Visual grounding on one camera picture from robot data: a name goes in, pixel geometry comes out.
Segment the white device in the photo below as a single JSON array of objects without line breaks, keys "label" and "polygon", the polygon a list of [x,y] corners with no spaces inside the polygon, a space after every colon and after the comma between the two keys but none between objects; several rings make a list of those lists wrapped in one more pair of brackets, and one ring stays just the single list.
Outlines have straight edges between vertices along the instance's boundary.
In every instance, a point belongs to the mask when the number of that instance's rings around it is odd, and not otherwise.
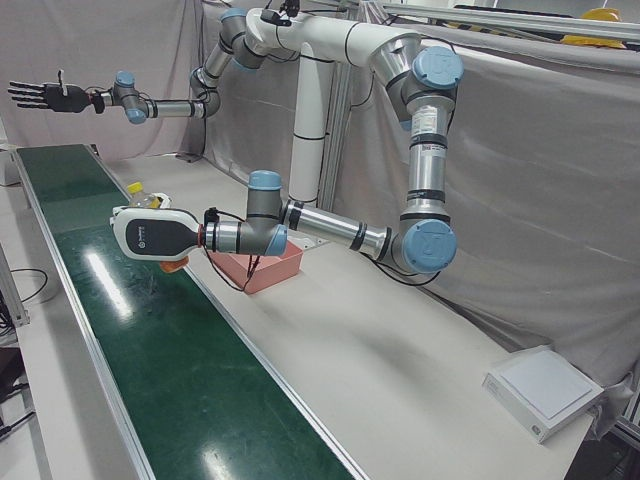
[{"label": "white device", "polygon": [[483,387],[538,443],[586,412],[603,392],[546,347],[513,354],[491,369]]},{"label": "white device", "polygon": [[136,260],[181,260],[202,245],[200,223],[184,210],[116,207],[111,225],[124,254]]}]

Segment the metal pole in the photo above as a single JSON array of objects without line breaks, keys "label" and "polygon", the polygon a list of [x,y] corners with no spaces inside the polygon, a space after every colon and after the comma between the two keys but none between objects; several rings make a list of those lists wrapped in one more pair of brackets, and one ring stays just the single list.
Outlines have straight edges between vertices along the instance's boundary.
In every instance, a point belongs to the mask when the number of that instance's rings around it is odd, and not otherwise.
[{"label": "metal pole", "polygon": [[[338,6],[333,0],[314,0],[323,5]],[[346,0],[350,9],[357,8],[358,2]],[[420,7],[383,3],[384,9],[391,14],[446,20],[457,23],[482,25],[486,27],[512,28],[533,32],[556,33],[561,35],[579,35],[585,37],[610,38],[621,41],[640,41],[640,26],[637,23],[605,22],[602,20],[583,20],[578,18],[556,18],[520,13],[481,12],[454,8]]]},{"label": "metal pole", "polygon": [[[345,19],[355,20],[357,9],[349,9]],[[336,191],[336,182],[342,161],[345,130],[349,118],[351,93],[351,65],[338,63],[334,77],[333,93],[329,108],[329,137],[325,143],[324,167],[318,190],[318,207],[331,211]]]}]

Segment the green conveyor belt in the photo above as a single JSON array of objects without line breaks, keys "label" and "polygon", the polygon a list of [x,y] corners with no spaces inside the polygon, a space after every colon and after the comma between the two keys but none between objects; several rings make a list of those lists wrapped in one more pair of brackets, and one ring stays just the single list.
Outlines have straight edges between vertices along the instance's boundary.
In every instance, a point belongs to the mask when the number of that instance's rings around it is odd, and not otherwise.
[{"label": "green conveyor belt", "polygon": [[185,272],[121,253],[86,147],[18,153],[158,479],[352,478]]}]

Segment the white mounting column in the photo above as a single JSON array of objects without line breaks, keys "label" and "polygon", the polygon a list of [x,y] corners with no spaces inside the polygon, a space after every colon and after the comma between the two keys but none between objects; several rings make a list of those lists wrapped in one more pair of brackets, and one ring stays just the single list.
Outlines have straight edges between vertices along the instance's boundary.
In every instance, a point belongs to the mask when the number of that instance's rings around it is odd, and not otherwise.
[{"label": "white mounting column", "polygon": [[318,197],[334,65],[302,44],[289,178],[289,196],[300,202],[315,204]]}]

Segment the red box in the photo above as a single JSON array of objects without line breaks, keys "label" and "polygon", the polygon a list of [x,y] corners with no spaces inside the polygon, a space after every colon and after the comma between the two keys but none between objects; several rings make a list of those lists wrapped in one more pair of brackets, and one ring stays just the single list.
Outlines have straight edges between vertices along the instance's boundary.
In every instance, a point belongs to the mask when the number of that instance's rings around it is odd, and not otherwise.
[{"label": "red box", "polygon": [[[213,263],[238,287],[242,287],[246,283],[249,255],[209,252],[209,256]],[[301,260],[302,249],[291,242],[287,242],[287,248],[279,257],[260,257],[260,263],[245,288],[245,293],[259,292],[282,280],[293,277],[300,271]]]}]

